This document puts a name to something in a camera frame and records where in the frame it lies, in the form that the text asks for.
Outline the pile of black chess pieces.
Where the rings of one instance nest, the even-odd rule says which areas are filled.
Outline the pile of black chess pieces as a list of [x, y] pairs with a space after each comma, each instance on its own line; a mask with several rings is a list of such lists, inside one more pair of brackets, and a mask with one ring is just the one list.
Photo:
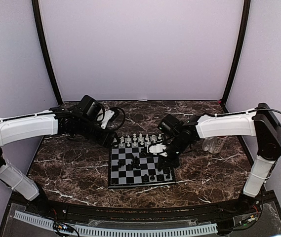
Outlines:
[[140, 158], [138, 157], [132, 157], [130, 163], [126, 163], [123, 160], [118, 161], [118, 168], [125, 167], [126, 171], [131, 171], [134, 169], [140, 169]]

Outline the black grey chess board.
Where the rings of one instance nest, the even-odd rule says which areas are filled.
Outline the black grey chess board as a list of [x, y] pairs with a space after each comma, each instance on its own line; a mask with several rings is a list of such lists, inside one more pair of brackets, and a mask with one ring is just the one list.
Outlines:
[[[147, 144], [144, 141], [144, 145], [141, 146], [138, 142], [137, 146], [133, 146], [133, 140], [131, 139], [131, 146], [117, 147], [112, 146], [109, 153], [109, 167], [108, 167], [108, 188], [109, 189], [129, 189], [135, 187], [146, 187], [146, 186], [161, 186], [175, 184], [176, 178], [173, 168], [165, 168], [158, 170], [158, 159], [159, 156], [147, 153]], [[140, 169], [134, 169], [126, 171], [125, 167], [118, 168], [118, 161], [123, 160], [126, 163], [131, 162], [132, 157], [140, 158]], [[170, 179], [166, 180], [166, 175], [170, 173]], [[142, 177], [147, 174], [149, 181], [147, 183], [142, 182]], [[151, 181], [150, 176], [154, 175], [155, 180]], [[158, 181], [157, 176], [163, 175], [163, 180]]]

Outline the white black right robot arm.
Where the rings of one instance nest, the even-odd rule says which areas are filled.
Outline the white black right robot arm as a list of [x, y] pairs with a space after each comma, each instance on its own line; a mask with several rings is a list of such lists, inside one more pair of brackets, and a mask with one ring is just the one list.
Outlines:
[[172, 141], [151, 142], [147, 152], [159, 156], [159, 169], [178, 167], [179, 156], [188, 146], [201, 139], [220, 136], [252, 136], [257, 139], [257, 156], [250, 175], [243, 186], [234, 210], [245, 214], [255, 202], [263, 184], [269, 179], [277, 160], [281, 157], [281, 123], [277, 110], [266, 103], [246, 111], [191, 116], [180, 121], [171, 114], [162, 119], [159, 130]]

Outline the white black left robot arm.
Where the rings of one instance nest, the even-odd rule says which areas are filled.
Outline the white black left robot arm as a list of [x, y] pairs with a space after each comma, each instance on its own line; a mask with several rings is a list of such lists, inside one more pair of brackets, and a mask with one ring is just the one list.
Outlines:
[[70, 108], [59, 106], [38, 113], [0, 118], [0, 180], [31, 202], [39, 214], [48, 215], [52, 205], [45, 192], [4, 158], [2, 147], [35, 137], [68, 134], [92, 138], [100, 146], [108, 148], [117, 143], [118, 136], [117, 129], [107, 125], [119, 115], [125, 115], [123, 109], [105, 109], [99, 101], [85, 95]]

